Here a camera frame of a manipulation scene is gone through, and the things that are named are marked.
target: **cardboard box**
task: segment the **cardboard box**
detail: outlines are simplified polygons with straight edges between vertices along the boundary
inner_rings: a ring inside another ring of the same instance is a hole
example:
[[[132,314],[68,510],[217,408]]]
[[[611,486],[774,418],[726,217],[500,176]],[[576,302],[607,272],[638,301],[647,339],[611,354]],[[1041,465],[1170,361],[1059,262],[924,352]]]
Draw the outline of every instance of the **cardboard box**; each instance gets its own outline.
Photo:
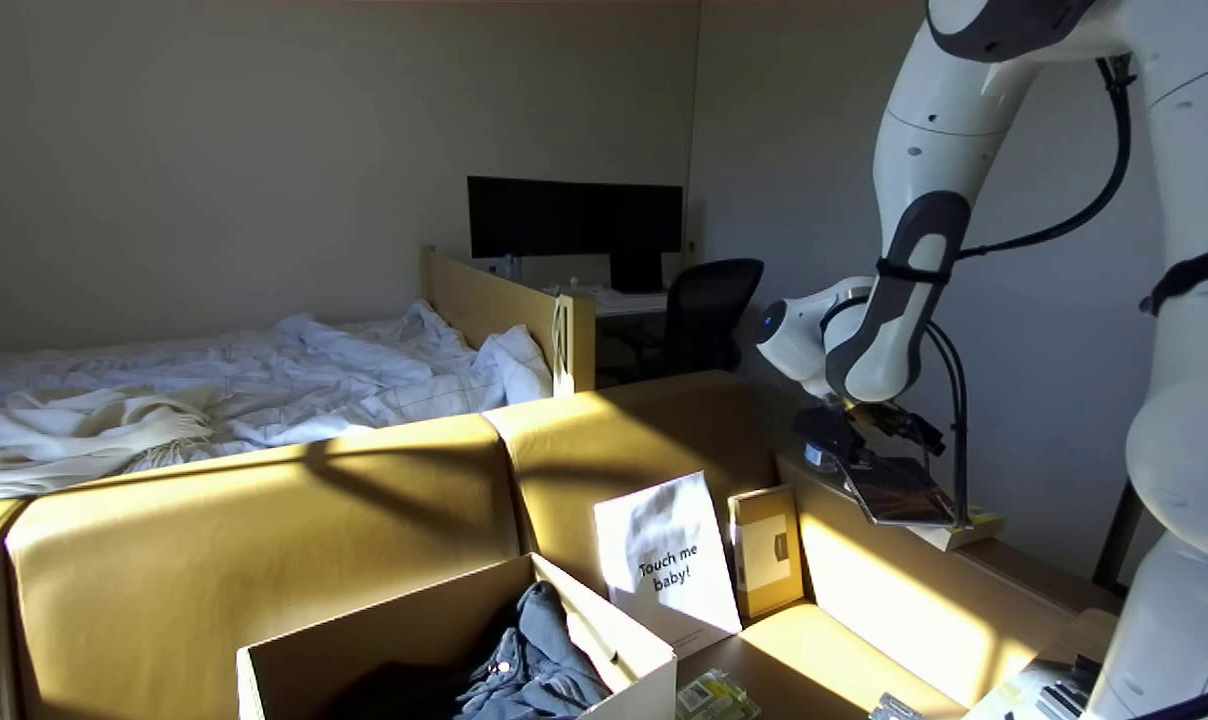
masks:
[[[727,494],[727,547],[744,621],[806,601],[802,524],[787,482]]]
[[[592,655],[611,686],[611,695],[583,715],[632,720],[677,713],[677,651],[553,559],[522,557],[241,649],[241,720],[318,715],[382,663],[461,663],[531,578],[555,585],[574,644]]]

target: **black cable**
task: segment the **black cable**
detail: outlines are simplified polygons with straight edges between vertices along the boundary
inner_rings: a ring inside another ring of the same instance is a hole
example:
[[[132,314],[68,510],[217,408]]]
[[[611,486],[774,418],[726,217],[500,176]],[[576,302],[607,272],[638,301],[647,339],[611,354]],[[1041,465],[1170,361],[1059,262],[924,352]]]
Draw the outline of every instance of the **black cable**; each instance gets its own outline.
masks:
[[[1129,83],[1134,83],[1134,74],[1129,74],[1129,54],[1098,60],[1098,66],[1105,74],[1105,88],[1110,88],[1110,98],[1113,98],[1113,115],[1118,115],[1118,162],[1113,162],[1110,183],[1077,217],[1068,217],[1068,221],[1059,221],[1052,227],[1016,236],[1016,239],[962,247],[956,259],[972,259],[972,255],[991,255],[991,253],[1011,253],[1011,247],[1033,247],[1033,244],[1059,239],[1071,227],[1090,222],[1099,209],[1113,204],[1113,197],[1119,192],[1119,183],[1129,176],[1129,155],[1134,155],[1134,115],[1129,115]]]
[[[947,367],[953,378],[953,412],[956,412],[956,486],[953,486],[953,502],[956,502],[956,519],[970,524],[970,376],[966,376],[966,361],[962,348],[953,343],[953,337],[942,323],[924,323],[929,339],[937,343],[942,362]]]
[[[1194,695],[1194,699],[1183,699],[1183,703],[1149,713],[1149,715],[1140,715],[1140,720],[1194,720],[1194,715],[1208,715],[1208,693],[1203,693],[1203,695]]]

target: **wooden bed frame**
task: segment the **wooden bed frame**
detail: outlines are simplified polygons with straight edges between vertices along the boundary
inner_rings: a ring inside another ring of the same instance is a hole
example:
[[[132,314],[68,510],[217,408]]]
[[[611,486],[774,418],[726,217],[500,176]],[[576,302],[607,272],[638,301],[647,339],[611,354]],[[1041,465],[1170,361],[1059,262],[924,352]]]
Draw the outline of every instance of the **wooden bed frame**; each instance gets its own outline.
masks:
[[[526,323],[553,367],[553,395],[595,386],[595,306],[583,294],[538,290],[425,247],[425,301],[468,339]]]

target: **bed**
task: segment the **bed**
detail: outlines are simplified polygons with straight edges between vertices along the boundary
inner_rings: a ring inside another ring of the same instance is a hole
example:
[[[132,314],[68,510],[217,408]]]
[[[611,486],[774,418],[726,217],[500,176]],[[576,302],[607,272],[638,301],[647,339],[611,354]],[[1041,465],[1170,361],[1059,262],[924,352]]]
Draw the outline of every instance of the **bed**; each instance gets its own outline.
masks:
[[[592,302],[425,247],[425,294],[359,323],[0,354],[0,494],[574,395]]]

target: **computer monitor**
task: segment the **computer monitor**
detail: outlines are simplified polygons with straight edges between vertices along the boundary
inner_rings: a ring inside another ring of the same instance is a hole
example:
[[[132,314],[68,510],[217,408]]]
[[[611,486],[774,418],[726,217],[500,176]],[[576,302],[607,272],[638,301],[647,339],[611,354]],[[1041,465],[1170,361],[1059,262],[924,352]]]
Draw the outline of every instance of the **computer monitor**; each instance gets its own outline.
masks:
[[[660,290],[685,189],[468,176],[474,255],[607,255],[611,287]]]

